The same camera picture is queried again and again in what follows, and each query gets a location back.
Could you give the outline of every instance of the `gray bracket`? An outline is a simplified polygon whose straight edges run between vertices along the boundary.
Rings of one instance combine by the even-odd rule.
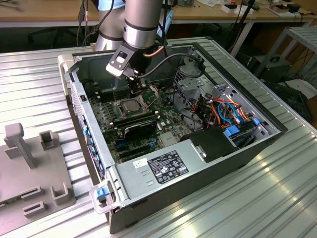
[[[24,130],[21,123],[14,123],[11,125],[6,125],[4,127],[5,139],[4,141],[10,147],[10,149],[6,150],[6,154],[10,159],[16,158],[18,156],[18,151],[21,153],[26,163],[28,164],[30,169],[36,168],[36,161],[33,158],[30,149],[26,145],[23,136]]]
[[[36,202],[30,206],[23,207],[24,216],[26,218],[33,217],[41,212],[44,212],[47,209],[47,206],[43,201]]]
[[[28,201],[30,199],[33,199],[35,197],[38,197],[40,195],[44,194],[44,190],[40,187],[40,186],[36,186],[31,188],[28,191],[22,192],[21,193],[21,198],[23,199],[23,201]]]
[[[51,187],[52,199],[56,205],[63,204],[71,198],[71,195],[68,192],[68,188],[65,182],[63,182],[63,188],[63,193],[59,193],[56,192],[53,187]]]
[[[20,123],[5,127],[0,146],[0,236],[75,203],[58,134],[24,140]]]
[[[43,150],[49,150],[58,145],[51,130],[41,132],[39,136]]]

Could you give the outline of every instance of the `wooden desk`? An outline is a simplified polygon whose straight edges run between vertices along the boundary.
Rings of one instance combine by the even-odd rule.
[[[50,27],[50,26],[77,26],[78,11],[82,0],[19,0],[19,12],[15,9],[0,7],[0,27]],[[280,17],[267,9],[267,5],[260,5],[261,9],[249,15],[239,39],[231,54],[236,56],[245,38],[254,23],[257,22],[304,22],[309,26],[316,18],[312,15],[301,17]],[[219,5],[209,7],[195,2],[195,7],[175,6],[172,23],[233,23],[237,15],[228,14],[220,9]],[[96,25],[99,22],[98,10],[89,1],[88,24]]]
[[[303,26],[310,26],[314,19],[313,15],[304,15],[302,18],[300,16],[287,16],[280,17],[270,10],[268,10],[268,5],[259,4],[260,10],[254,11],[253,14],[247,16],[245,22],[247,23],[241,32],[234,48],[231,51],[231,55],[234,57],[237,55],[240,47],[242,46],[244,40],[249,34],[254,23],[259,22],[303,22]],[[232,13],[228,14],[221,10],[220,5],[215,5],[213,7],[202,4],[198,1],[195,2],[195,7],[184,7],[175,6],[174,17],[172,23],[174,24],[195,24],[195,23],[233,23],[237,19],[237,15]]]
[[[0,6],[0,27],[78,26],[82,0],[19,0],[23,12]],[[99,13],[89,1],[88,23],[96,25]]]

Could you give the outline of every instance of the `metal rack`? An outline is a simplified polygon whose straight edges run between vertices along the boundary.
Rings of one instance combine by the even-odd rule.
[[[309,50],[317,53],[317,27],[286,27],[269,51],[269,53],[266,55],[265,59],[262,61],[258,69],[255,71],[254,75],[256,77],[259,77],[259,75],[267,65],[268,61],[272,58],[273,54],[277,51],[277,49],[284,42],[287,36],[292,37],[293,40],[282,53],[282,57],[285,58],[290,53],[296,42],[301,43]],[[306,73],[311,72],[311,70],[316,67],[317,61],[306,71]]]
[[[76,203],[3,237],[315,237],[317,232],[317,131],[215,41],[199,43],[288,132],[245,167],[115,235],[88,195],[90,175],[64,99],[57,56],[72,48],[0,55],[0,134],[7,116],[26,124],[25,136],[50,128],[59,134]],[[206,71],[224,82],[210,65]]]

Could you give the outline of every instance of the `chair wheel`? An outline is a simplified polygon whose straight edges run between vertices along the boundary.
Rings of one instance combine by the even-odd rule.
[[[32,37],[32,36],[28,36],[28,42],[29,42],[29,43],[33,43],[33,42],[34,42],[34,40],[33,40],[33,37]]]

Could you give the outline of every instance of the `power supply label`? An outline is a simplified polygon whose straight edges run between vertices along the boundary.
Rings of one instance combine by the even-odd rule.
[[[187,167],[176,150],[148,160],[148,164],[160,184],[188,173]]]

